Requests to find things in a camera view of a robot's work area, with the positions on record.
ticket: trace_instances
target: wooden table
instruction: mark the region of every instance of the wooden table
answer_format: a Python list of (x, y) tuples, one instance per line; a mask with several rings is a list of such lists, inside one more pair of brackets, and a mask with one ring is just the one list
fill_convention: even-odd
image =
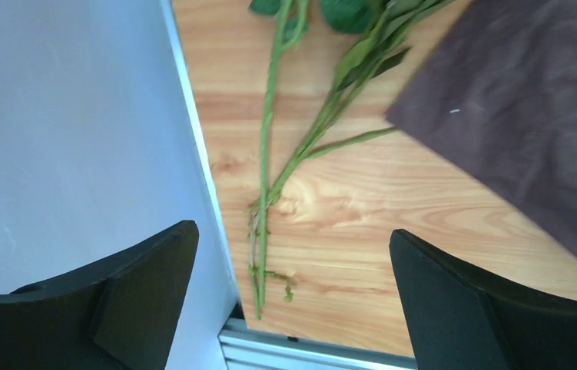
[[(421, 22), (402, 66), (373, 81), (326, 140), (385, 127), (383, 114), (468, 0)], [(228, 244), (251, 328), (412, 355), (388, 243), (405, 228), (466, 261), (530, 287), (577, 299), (577, 260), (490, 190), (402, 133), (305, 163), (270, 212), (263, 319), (248, 277), (248, 205), (258, 197), (258, 141), (274, 21), (249, 0), (175, 0)], [(309, 128), (354, 38), (333, 35), (317, 9), (300, 47), (280, 67), (272, 176)]]

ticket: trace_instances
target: light blue wall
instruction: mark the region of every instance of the light blue wall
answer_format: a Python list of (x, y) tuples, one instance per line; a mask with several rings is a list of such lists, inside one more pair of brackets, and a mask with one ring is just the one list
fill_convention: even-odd
[(223, 368), (237, 295), (164, 1), (0, 1), (0, 293), (195, 220), (167, 368)]

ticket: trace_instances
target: wilted sprig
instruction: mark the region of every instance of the wilted sprig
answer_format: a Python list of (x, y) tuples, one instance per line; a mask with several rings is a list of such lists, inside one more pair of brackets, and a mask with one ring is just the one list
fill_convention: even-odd
[[(277, 17), (268, 86), (264, 105), (261, 141), (260, 197), (250, 207), (250, 275), (255, 296), (257, 319), (265, 300), (266, 275), (287, 283), (287, 298), (292, 298), (290, 279), (266, 271), (268, 243), (268, 208), (282, 196), (286, 181), (303, 160), (323, 156), (338, 148), (371, 140), (396, 131), (378, 129), (345, 140), (316, 146), (327, 130), (334, 126), (367, 83), (398, 66), (410, 48), (403, 44), (411, 29), (422, 19), (453, 0), (319, 0), (325, 21), (337, 32), (361, 34), (359, 41), (341, 58), (334, 70), (332, 87), (311, 128), (295, 148), (278, 178), (268, 188), (268, 131), (272, 120), (277, 63), (281, 55), (304, 35), (309, 0), (253, 0), (250, 9), (259, 15)], [(297, 4), (297, 16), (289, 20), (292, 7)], [(259, 266), (256, 265), (256, 240), (259, 239)]]

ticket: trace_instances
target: dark gray fabric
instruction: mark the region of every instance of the dark gray fabric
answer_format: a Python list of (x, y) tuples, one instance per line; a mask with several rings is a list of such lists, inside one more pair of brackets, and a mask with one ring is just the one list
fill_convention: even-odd
[(577, 0), (475, 0), (388, 120), (577, 256)]

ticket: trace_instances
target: wood grain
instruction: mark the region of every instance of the wood grain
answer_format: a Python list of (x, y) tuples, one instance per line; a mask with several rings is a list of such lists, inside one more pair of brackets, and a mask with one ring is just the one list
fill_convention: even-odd
[[(421, 22), (398, 69), (372, 82), (325, 140), (386, 126), (383, 114), (468, 0)], [(175, 15), (251, 328), (412, 355), (391, 271), (391, 231), (405, 228), (489, 271), (577, 299), (577, 260), (490, 190), (397, 133), (305, 163), (270, 212), (268, 268), (294, 276), (295, 298), (269, 281), (254, 317), (246, 241), (258, 196), (258, 139), (274, 22), (248, 0), (176, 0)], [(312, 12), (309, 33), (281, 63), (272, 174), (308, 129), (332, 69), (354, 38)]]

